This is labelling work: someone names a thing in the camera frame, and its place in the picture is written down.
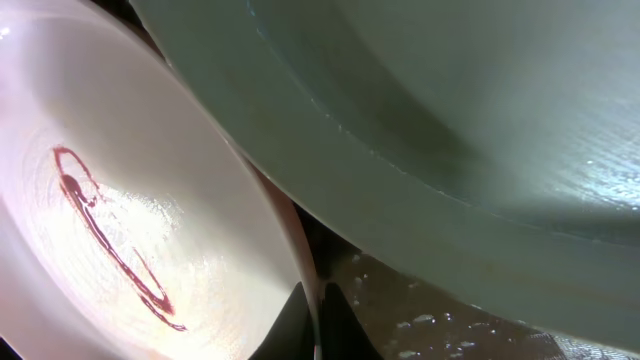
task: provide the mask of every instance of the red stain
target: red stain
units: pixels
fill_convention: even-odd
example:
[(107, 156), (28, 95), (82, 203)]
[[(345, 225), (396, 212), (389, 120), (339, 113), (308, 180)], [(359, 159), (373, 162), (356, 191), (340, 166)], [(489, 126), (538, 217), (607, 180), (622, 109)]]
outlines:
[[(82, 219), (84, 220), (85, 225), (87, 226), (87, 228), (89, 229), (93, 237), (98, 241), (100, 246), (102, 246), (102, 248), (107, 252), (107, 255), (109, 255), (109, 257), (118, 264), (118, 266), (120, 267), (120, 270), (122, 270), (122, 272), (136, 286), (139, 292), (138, 295), (140, 296), (140, 300), (142, 301), (142, 303), (144, 303), (144, 305), (147, 308), (149, 308), (149, 310), (158, 319), (160, 319), (162, 322), (164, 322), (168, 326), (172, 327), (177, 331), (187, 330), (187, 328), (184, 325), (173, 324), (169, 320), (167, 320), (167, 317), (165, 316), (165, 314), (174, 315), (175, 313), (173, 309), (173, 305), (171, 304), (169, 297), (165, 293), (164, 288), (160, 285), (155, 275), (153, 274), (151, 269), (149, 269), (149, 266), (144, 261), (142, 256), (140, 256), (138, 251), (134, 249), (136, 255), (142, 262), (142, 265), (144, 265), (144, 268), (147, 270), (147, 273), (149, 273), (149, 276), (151, 276), (151, 279), (156, 284), (156, 287), (160, 289), (160, 293), (162, 293), (161, 298), (156, 296), (154, 293), (152, 293), (151, 290), (149, 290), (149, 288), (142, 282), (142, 280), (140, 280), (140, 278), (133, 272), (133, 270), (131, 270), (131, 268), (124, 261), (122, 261), (118, 253), (113, 248), (113, 246), (111, 246), (109, 239), (107, 239), (105, 234), (102, 232), (102, 230), (96, 223), (96, 220), (91, 215), (91, 212), (89, 210), (91, 208), (96, 207), (96, 205), (98, 204), (98, 200), (104, 202), (104, 197), (100, 193), (100, 186), (98, 186), (98, 183), (93, 179), (93, 176), (91, 176), (91, 172), (89, 172), (89, 169), (87, 168), (87, 166), (82, 162), (82, 160), (80, 160), (78, 155), (75, 152), (73, 152), (73, 150), (67, 149), (65, 147), (58, 146), (54, 148), (53, 154), (55, 156), (56, 167), (58, 168), (58, 174), (60, 175), (60, 188), (62, 189), (62, 192), (65, 194), (65, 196), (67, 197), (71, 205), (73, 205), (78, 210), (79, 214), (82, 216)], [(66, 174), (64, 172), (60, 158), (62, 157), (62, 155), (65, 155), (65, 154), (72, 156), (76, 160), (76, 162), (78, 162), (78, 164), (82, 167), (82, 170), (85, 172), (85, 174), (91, 181), (91, 184), (95, 188), (97, 196), (94, 196), (93, 198), (88, 199), (82, 193), (82, 189), (80, 188), (80, 184), (78, 183), (78, 181), (73, 176)]]

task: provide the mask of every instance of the glossy ceramic surface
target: glossy ceramic surface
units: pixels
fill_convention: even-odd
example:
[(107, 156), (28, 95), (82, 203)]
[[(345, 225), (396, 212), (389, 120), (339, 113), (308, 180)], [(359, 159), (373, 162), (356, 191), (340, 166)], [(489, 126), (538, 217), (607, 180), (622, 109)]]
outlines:
[(126, 28), (0, 4), (0, 334), (29, 358), (248, 358), (308, 248)]
[(640, 5), (133, 1), (248, 156), (500, 316), (640, 350)]

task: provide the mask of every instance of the red drawing on plate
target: red drawing on plate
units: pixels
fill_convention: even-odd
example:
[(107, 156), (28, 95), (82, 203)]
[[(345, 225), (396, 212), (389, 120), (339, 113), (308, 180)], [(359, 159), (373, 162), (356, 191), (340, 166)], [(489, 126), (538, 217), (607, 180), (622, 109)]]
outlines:
[[(53, 149), (53, 154), (55, 156), (58, 174), (60, 175), (60, 188), (62, 189), (62, 192), (65, 194), (71, 205), (73, 205), (78, 210), (79, 214), (84, 220), (85, 225), (87, 226), (93, 237), (98, 241), (100, 246), (102, 246), (109, 257), (118, 264), (120, 270), (122, 270), (122, 272), (124, 272), (124, 274), (129, 279), (131, 279), (133, 284), (138, 289), (138, 296), (140, 297), (142, 303), (147, 308), (149, 308), (149, 310), (151, 310), (151, 312), (158, 319), (162, 320), (162, 322), (164, 322), (168, 326), (177, 331), (187, 330), (184, 325), (174, 324), (170, 322), (165, 316), (165, 314), (174, 315), (175, 311), (173, 309), (173, 305), (171, 305), (171, 301), (165, 293), (164, 288), (162, 287), (162, 285), (160, 285), (155, 275), (153, 275), (153, 272), (151, 271), (151, 269), (149, 269), (149, 266), (147, 266), (147, 263), (144, 261), (138, 251), (135, 249), (133, 250), (142, 262), (142, 265), (144, 265), (144, 268), (149, 273), (149, 276), (151, 276), (153, 282), (156, 284), (156, 287), (160, 290), (160, 293), (162, 293), (162, 297), (158, 297), (153, 292), (151, 292), (151, 290), (149, 290), (149, 288), (142, 282), (142, 280), (140, 280), (140, 278), (133, 272), (133, 270), (131, 270), (131, 268), (120, 258), (113, 246), (111, 246), (109, 239), (107, 239), (105, 234), (100, 229), (100, 226), (91, 215), (90, 209), (95, 208), (98, 205), (98, 201), (104, 202), (104, 197), (100, 193), (100, 186), (98, 186), (98, 183), (93, 179), (93, 176), (91, 176), (91, 172), (89, 172), (87, 166), (82, 162), (82, 160), (80, 160), (78, 155), (73, 150), (70, 150), (68, 148), (58, 146)], [(82, 170), (89, 178), (91, 184), (95, 188), (97, 196), (93, 196), (91, 199), (88, 199), (82, 193), (82, 189), (80, 188), (80, 184), (78, 183), (78, 181), (73, 176), (64, 172), (61, 162), (61, 157), (63, 155), (72, 156), (78, 162), (78, 164), (82, 167)]]

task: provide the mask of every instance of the white plate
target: white plate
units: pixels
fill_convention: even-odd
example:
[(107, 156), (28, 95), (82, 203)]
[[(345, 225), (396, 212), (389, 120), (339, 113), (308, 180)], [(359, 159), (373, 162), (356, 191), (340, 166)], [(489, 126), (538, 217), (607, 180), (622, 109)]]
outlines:
[(93, 7), (4, 1), (0, 34), (0, 334), (29, 358), (251, 355), (301, 280), (253, 171)]

